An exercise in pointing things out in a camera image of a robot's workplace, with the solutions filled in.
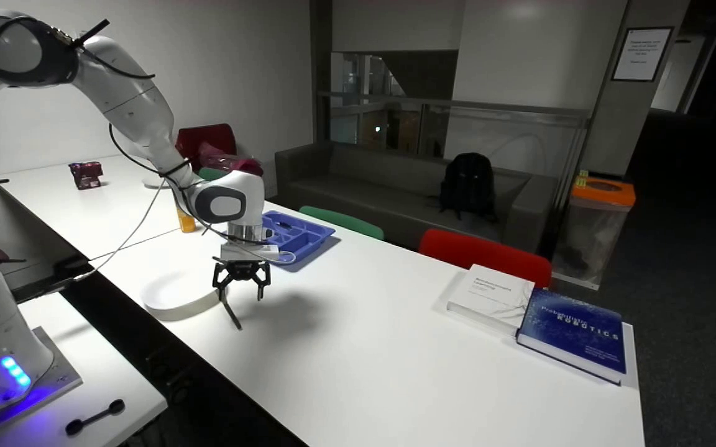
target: book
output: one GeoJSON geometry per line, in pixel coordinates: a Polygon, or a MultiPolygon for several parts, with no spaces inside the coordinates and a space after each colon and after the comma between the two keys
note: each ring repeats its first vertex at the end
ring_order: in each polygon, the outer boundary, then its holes
{"type": "Polygon", "coordinates": [[[488,328],[507,328],[511,335],[525,319],[531,288],[531,281],[470,266],[443,300],[447,312],[459,312],[488,328]]]}
{"type": "Polygon", "coordinates": [[[531,294],[515,340],[617,386],[627,374],[621,315],[553,291],[531,294]]]}

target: white robotic arm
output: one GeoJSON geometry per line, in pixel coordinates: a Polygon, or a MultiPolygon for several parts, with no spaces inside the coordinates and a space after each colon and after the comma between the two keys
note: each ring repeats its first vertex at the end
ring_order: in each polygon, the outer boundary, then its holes
{"type": "MultiPolygon", "coordinates": [[[[125,157],[148,162],[193,219],[229,220],[229,233],[241,244],[263,244],[261,176],[245,172],[231,172],[218,181],[193,176],[174,146],[174,115],[156,84],[116,43],[95,32],[72,39],[34,18],[0,14],[0,86],[75,84],[130,140],[125,157]]],[[[49,351],[28,330],[0,276],[0,407],[28,396],[49,363],[49,351]]]]}

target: black backpack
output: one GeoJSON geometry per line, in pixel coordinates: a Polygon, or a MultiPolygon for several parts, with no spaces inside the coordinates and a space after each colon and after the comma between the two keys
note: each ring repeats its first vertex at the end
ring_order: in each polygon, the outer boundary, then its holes
{"type": "Polygon", "coordinates": [[[491,166],[484,153],[456,153],[440,183],[440,212],[454,208],[495,219],[491,166]]]}

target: orange bin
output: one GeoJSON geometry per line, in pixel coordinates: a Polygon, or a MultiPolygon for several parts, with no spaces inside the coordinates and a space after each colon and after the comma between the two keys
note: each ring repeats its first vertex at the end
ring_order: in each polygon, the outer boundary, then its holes
{"type": "Polygon", "coordinates": [[[635,194],[627,181],[576,176],[553,253],[553,278],[599,291],[633,204],[635,194]]]}

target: floor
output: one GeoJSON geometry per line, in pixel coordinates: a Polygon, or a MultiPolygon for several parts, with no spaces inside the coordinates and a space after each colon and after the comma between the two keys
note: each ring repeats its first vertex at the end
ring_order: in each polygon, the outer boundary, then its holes
{"type": "Polygon", "coordinates": [[[599,294],[635,325],[648,447],[716,447],[716,126],[652,120],[599,294]]]}

